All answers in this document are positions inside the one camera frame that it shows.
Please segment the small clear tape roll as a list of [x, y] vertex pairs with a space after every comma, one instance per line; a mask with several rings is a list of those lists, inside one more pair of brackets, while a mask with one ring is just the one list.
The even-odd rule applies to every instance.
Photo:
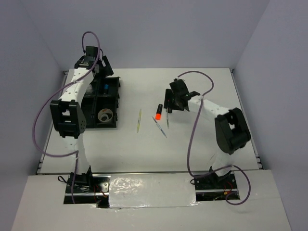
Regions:
[[101, 122], [108, 122], [110, 120], [110, 117], [108, 114], [103, 114], [100, 118]]

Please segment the blue cap black highlighter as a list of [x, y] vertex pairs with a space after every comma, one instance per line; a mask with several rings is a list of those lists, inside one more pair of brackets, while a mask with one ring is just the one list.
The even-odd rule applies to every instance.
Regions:
[[104, 85], [104, 88], [103, 88], [103, 94], [104, 94], [104, 95], [108, 94], [108, 91], [109, 91], [109, 85], [108, 85], [108, 84], [105, 84], [105, 85]]

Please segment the large brown tape roll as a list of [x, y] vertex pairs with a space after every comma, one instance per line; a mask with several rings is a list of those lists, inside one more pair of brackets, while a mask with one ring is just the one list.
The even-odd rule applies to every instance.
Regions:
[[104, 108], [98, 112], [97, 118], [101, 123], [109, 123], [112, 121], [114, 113], [111, 109]]

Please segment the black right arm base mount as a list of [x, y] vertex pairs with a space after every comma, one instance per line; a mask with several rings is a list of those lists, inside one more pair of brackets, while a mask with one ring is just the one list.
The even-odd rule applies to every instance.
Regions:
[[228, 192], [237, 190], [237, 183], [234, 174], [230, 171], [225, 176], [218, 177], [215, 173], [206, 177], [200, 177], [191, 180], [191, 184], [194, 185], [196, 191], [201, 192]]

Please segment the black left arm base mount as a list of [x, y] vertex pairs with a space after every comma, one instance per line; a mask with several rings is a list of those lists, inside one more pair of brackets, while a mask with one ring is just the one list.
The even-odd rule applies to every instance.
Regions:
[[107, 193], [109, 192], [109, 180], [108, 177], [94, 176], [90, 173], [76, 175], [74, 181], [74, 193]]

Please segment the pink cap black highlighter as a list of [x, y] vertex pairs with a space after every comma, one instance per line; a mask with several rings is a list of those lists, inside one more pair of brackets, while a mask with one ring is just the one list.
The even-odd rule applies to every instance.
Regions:
[[170, 114], [172, 113], [172, 102], [168, 101], [167, 103], [167, 113]]

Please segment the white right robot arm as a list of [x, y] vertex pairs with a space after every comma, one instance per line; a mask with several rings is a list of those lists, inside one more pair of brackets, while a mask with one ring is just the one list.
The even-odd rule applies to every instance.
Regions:
[[244, 148], [251, 140], [251, 134], [241, 109], [222, 107], [204, 99], [204, 96], [196, 91], [189, 92], [182, 79], [174, 79], [169, 85], [170, 88], [165, 91], [164, 108], [170, 113], [173, 110], [197, 113], [187, 151], [188, 172], [192, 174], [191, 148], [198, 120], [202, 117], [215, 125], [218, 153], [209, 172], [202, 176], [194, 176], [194, 178], [208, 178], [212, 187], [222, 187], [231, 173], [231, 155]]

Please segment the clear jar of paper clips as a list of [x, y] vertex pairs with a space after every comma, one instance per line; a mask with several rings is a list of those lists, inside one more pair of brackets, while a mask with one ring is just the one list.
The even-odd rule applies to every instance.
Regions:
[[87, 95], [90, 95], [90, 94], [92, 94], [93, 93], [93, 86], [91, 85], [91, 84], [89, 84], [88, 86], [87, 86], [87, 89], [86, 89], [86, 94]]

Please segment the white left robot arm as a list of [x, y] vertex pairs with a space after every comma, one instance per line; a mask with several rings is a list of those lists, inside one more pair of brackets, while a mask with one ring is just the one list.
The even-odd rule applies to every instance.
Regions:
[[86, 158], [83, 133], [86, 117], [81, 103], [91, 82], [96, 77], [107, 77], [113, 70], [106, 56], [100, 56], [102, 49], [87, 46], [84, 55], [75, 63], [72, 79], [58, 100], [50, 103], [54, 129], [66, 144], [72, 157], [72, 170], [68, 182], [89, 192], [94, 187], [90, 164]]

